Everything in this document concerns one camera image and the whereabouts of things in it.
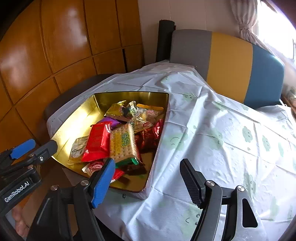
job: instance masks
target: blue gripper pad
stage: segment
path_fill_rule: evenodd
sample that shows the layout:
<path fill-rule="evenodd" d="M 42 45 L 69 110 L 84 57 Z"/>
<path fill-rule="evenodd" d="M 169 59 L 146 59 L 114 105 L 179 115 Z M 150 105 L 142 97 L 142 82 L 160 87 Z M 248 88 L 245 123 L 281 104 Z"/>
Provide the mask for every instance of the blue gripper pad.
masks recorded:
<path fill-rule="evenodd" d="M 32 150 L 35 147 L 35 141 L 29 139 L 19 146 L 13 148 L 12 153 L 10 154 L 11 159 L 19 159 L 21 156 L 26 154 L 28 151 Z"/>
<path fill-rule="evenodd" d="M 93 208 L 97 208 L 101 204 L 106 196 L 107 190 L 109 188 L 110 182 L 113 178 L 115 172 L 115 162 L 113 159 L 109 158 L 102 169 L 97 175 L 100 175 L 94 187 L 94 194 L 91 204 Z"/>

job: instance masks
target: plastic tablecloth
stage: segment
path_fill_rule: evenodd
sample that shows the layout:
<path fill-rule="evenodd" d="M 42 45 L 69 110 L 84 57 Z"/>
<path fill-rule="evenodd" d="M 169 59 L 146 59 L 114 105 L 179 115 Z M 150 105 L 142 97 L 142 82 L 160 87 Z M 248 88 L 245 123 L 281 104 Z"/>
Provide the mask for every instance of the plastic tablecloth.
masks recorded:
<path fill-rule="evenodd" d="M 169 93 L 158 151 L 139 200 L 109 189 L 95 215 L 124 240 L 190 240 L 201 210 L 179 171 L 183 158 L 218 185 L 246 187 L 266 229 L 277 240 L 296 213 L 295 120 L 286 106 L 253 110 L 215 93 L 192 66 L 159 62 L 113 75 L 57 110 L 47 121 L 50 136 L 93 93 Z M 83 177 L 65 170 L 73 185 Z M 221 240 L 222 206 L 215 240 Z"/>

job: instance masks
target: window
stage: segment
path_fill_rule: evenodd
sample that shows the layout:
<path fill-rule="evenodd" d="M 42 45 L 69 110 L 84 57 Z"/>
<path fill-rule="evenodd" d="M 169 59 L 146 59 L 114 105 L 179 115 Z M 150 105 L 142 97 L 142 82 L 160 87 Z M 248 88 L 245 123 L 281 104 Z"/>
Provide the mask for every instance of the window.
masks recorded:
<path fill-rule="evenodd" d="M 287 17 L 258 0 L 258 36 L 265 43 L 295 60 L 296 30 Z"/>

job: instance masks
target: purple snack wrapper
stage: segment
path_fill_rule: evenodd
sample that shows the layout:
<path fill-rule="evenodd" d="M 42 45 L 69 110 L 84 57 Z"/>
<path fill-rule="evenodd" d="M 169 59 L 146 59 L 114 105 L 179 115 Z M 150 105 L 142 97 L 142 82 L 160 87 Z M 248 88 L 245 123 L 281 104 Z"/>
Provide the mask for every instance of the purple snack wrapper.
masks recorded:
<path fill-rule="evenodd" d="M 121 124 L 121 122 L 119 122 L 118 120 L 115 120 L 113 118 L 110 117 L 104 117 L 103 119 L 101 119 L 100 121 L 98 121 L 97 123 L 101 123 L 104 121 L 111 121 L 111 129 L 114 129 L 118 124 Z"/>

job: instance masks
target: cracker package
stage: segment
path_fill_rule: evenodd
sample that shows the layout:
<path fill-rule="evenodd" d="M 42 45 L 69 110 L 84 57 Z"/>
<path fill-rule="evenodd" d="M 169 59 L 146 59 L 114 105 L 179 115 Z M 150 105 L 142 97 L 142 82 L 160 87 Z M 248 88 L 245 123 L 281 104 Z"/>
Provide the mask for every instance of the cracker package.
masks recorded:
<path fill-rule="evenodd" d="M 70 152 L 70 156 L 68 159 L 69 165 L 73 165 L 81 162 L 88 138 L 89 136 L 80 137 L 74 141 L 71 152 Z"/>
<path fill-rule="evenodd" d="M 157 117 L 162 113 L 163 107 L 137 104 L 137 111 L 134 133 L 153 127 L 157 122 Z"/>
<path fill-rule="evenodd" d="M 130 123 L 118 127 L 111 132 L 110 157 L 115 161 L 116 167 L 141 163 L 140 154 L 135 143 L 133 127 Z"/>
<path fill-rule="evenodd" d="M 82 162 L 95 161 L 109 157 L 111 122 L 105 121 L 92 125 Z"/>

